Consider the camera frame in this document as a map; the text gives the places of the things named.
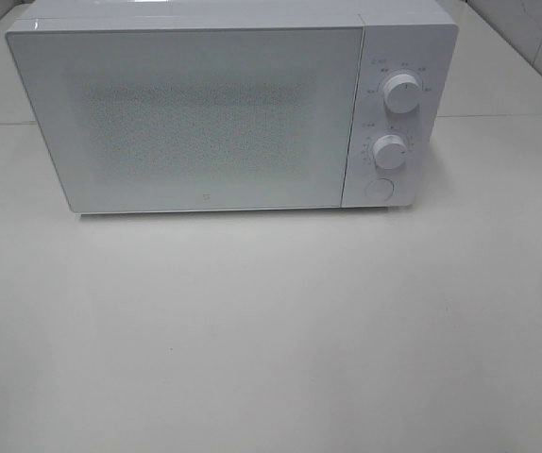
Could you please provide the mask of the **white microwave door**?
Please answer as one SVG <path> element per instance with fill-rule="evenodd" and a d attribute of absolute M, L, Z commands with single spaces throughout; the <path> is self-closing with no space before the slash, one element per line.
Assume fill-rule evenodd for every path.
<path fill-rule="evenodd" d="M 8 34 L 71 211 L 335 208 L 359 28 Z"/>

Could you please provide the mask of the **white round knob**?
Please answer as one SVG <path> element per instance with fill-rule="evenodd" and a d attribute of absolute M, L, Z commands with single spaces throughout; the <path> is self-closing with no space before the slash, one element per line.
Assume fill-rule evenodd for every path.
<path fill-rule="evenodd" d="M 381 87 L 384 105 L 396 114 L 405 114 L 419 106 L 422 82 L 414 73 L 401 71 L 389 75 Z"/>
<path fill-rule="evenodd" d="M 394 170 L 407 158 L 407 145 L 398 135 L 389 134 L 378 138 L 372 145 L 376 166 L 382 170 Z"/>

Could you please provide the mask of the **round door release button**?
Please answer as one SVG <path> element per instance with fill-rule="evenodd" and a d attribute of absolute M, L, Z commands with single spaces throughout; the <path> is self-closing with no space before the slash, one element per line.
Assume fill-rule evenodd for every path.
<path fill-rule="evenodd" d="M 367 185 L 365 195 L 370 202 L 384 206 L 392 197 L 394 189 L 394 183 L 390 179 L 379 178 Z"/>

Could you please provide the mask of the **white microwave oven body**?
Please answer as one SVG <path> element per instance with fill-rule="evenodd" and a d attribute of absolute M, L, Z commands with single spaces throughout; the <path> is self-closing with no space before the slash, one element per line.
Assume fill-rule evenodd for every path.
<path fill-rule="evenodd" d="M 7 31 L 6 41 L 13 32 L 307 28 L 363 32 L 341 203 L 310 209 L 411 205 L 459 32 L 434 1 L 37 1 Z M 384 105 L 381 87 L 389 75 L 401 71 L 419 77 L 422 93 L 416 109 L 396 114 Z M 397 169 L 382 170 L 372 145 L 389 134 L 405 141 L 407 158 Z M 379 178 L 395 186 L 384 206 L 365 195 L 367 185 Z"/>

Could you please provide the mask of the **upper white round knob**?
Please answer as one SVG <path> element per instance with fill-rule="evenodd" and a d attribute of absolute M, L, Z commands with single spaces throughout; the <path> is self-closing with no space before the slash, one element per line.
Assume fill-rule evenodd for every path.
<path fill-rule="evenodd" d="M 389 75 L 381 87 L 384 105 L 396 114 L 405 114 L 419 106 L 422 82 L 414 73 L 401 71 Z"/>

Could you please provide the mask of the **lower white round knob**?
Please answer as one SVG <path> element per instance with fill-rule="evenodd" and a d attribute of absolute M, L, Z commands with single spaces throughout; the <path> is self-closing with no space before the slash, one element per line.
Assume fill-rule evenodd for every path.
<path fill-rule="evenodd" d="M 376 166 L 382 170 L 394 170 L 407 158 L 407 145 L 398 135 L 389 134 L 378 138 L 372 145 Z"/>

